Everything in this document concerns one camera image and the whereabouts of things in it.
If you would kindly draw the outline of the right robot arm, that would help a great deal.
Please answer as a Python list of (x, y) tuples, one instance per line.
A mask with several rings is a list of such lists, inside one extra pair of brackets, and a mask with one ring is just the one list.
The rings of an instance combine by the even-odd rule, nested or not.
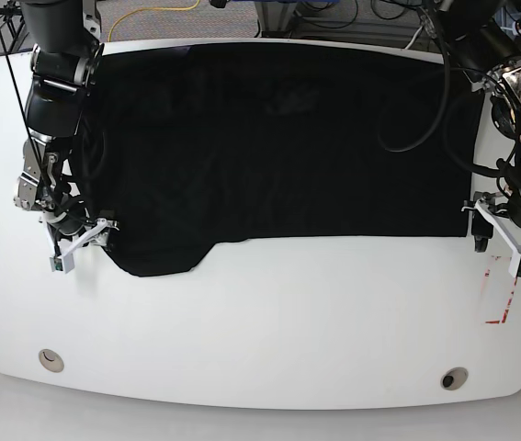
[(28, 97), (18, 101), (27, 139), (14, 203), (41, 212), (52, 268), (64, 272), (75, 250), (105, 246), (115, 226), (90, 213), (73, 190), (74, 177), (63, 171), (102, 59), (100, 18), (93, 1), (22, 1), (19, 7), (36, 44)]

